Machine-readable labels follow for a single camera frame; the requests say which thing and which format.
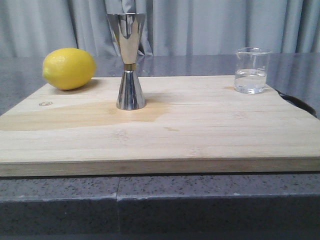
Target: gray countertop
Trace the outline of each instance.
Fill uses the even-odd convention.
[[[46,83],[41,76],[43,59],[0,58],[0,114]],[[120,57],[95,60],[95,77],[122,75]],[[234,69],[233,55],[139,56],[137,60],[141,77],[233,75]],[[267,83],[309,104],[319,117],[320,53],[272,54]],[[320,233],[320,173],[0,178],[0,213],[0,238],[221,231]]]

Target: curtain fold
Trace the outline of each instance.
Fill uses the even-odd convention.
[[[0,0],[0,57],[119,56],[112,13],[146,14],[139,55],[320,52],[320,0]]]

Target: wood grain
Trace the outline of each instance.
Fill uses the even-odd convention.
[[[147,106],[116,108],[120,78],[47,84],[0,116],[0,176],[320,171],[320,121],[234,76],[140,77]]]

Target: lemon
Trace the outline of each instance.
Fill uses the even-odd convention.
[[[88,52],[68,47],[55,50],[45,57],[42,76],[58,89],[71,90],[89,82],[95,70],[95,60]]]

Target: stainless steel jigger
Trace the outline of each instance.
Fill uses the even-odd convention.
[[[146,100],[136,74],[136,59],[145,15],[122,13],[107,16],[124,63],[116,106],[122,110],[141,109]]]

